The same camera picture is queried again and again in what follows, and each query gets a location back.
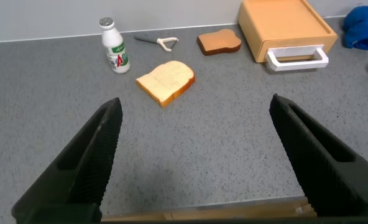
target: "gray countertop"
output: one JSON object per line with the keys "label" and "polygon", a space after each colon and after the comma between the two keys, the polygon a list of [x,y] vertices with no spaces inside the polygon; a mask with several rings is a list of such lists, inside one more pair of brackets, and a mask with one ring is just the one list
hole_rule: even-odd
{"label": "gray countertop", "polygon": [[[339,20],[328,20],[341,35]],[[131,69],[113,73],[101,37],[0,44],[0,223],[105,101],[123,123],[101,209],[120,214],[302,196],[269,115],[274,93],[292,99],[368,160],[368,51],[340,39],[324,69],[274,74],[243,43],[205,57],[196,37],[222,27],[159,30],[172,53],[124,34]],[[238,26],[230,28],[244,40]],[[195,84],[162,109],[135,83],[169,60]]]}

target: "bread slice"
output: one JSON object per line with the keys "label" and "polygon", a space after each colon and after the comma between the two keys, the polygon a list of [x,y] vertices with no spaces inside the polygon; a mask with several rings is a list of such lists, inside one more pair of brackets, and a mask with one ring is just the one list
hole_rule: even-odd
{"label": "bread slice", "polygon": [[241,40],[230,29],[199,35],[198,44],[205,56],[234,53],[241,48]]}
{"label": "bread slice", "polygon": [[183,94],[194,82],[194,71],[178,61],[161,64],[136,80],[136,83],[163,108]]}

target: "wooden drawer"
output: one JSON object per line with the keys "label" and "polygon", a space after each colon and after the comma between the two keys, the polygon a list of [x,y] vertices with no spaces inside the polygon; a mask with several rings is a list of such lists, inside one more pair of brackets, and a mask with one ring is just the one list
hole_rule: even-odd
{"label": "wooden drawer", "polygon": [[267,62],[269,49],[282,47],[297,48],[280,50],[278,61],[318,58],[318,52],[313,53],[317,47],[303,47],[319,45],[322,54],[328,53],[338,39],[306,0],[243,0],[238,22],[259,63]]}

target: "white bottle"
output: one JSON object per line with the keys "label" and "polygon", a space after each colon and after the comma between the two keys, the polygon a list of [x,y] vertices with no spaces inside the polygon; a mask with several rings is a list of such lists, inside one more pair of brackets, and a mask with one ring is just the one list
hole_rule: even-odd
{"label": "white bottle", "polygon": [[129,57],[126,54],[122,35],[115,28],[114,21],[105,17],[99,20],[99,26],[103,28],[103,45],[112,70],[116,73],[125,73],[130,68]]}

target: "blue toy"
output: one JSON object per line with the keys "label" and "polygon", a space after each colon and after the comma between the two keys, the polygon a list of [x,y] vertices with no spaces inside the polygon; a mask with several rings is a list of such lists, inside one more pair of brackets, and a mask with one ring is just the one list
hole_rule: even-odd
{"label": "blue toy", "polygon": [[344,18],[343,30],[346,47],[368,50],[368,6],[354,8]]}

